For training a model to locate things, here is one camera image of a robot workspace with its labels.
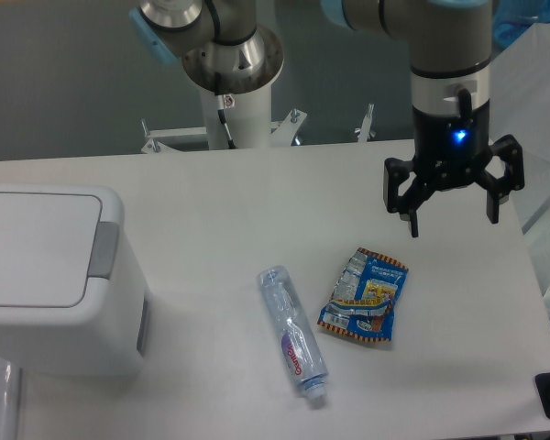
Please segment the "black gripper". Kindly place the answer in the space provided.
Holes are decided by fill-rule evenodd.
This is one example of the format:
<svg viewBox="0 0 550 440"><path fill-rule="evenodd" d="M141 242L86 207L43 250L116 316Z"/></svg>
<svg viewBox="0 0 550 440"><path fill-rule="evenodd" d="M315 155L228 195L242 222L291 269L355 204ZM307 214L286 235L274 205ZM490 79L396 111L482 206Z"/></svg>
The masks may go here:
<svg viewBox="0 0 550 440"><path fill-rule="evenodd" d="M476 183L487 192L486 215L498 224L500 206L512 191L524 188L523 148L513 135L489 145L490 105L474 110L469 120L460 116L428 115L412 110L414 156L412 160L384 161L383 201L390 214L398 214L419 236L417 211L437 190ZM498 158L503 174L493 176L487 166Z"/></svg>

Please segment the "silver robot arm with gripper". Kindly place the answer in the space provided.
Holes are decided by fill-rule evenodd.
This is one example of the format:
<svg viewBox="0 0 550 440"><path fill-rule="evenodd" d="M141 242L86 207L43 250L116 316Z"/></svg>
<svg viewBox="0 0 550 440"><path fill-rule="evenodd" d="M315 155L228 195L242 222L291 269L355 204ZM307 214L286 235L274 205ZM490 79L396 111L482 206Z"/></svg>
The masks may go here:
<svg viewBox="0 0 550 440"><path fill-rule="evenodd" d="M463 89L474 110L490 100L491 1L322 1L320 6L340 27L407 43L416 110L456 116Z"/></svg>

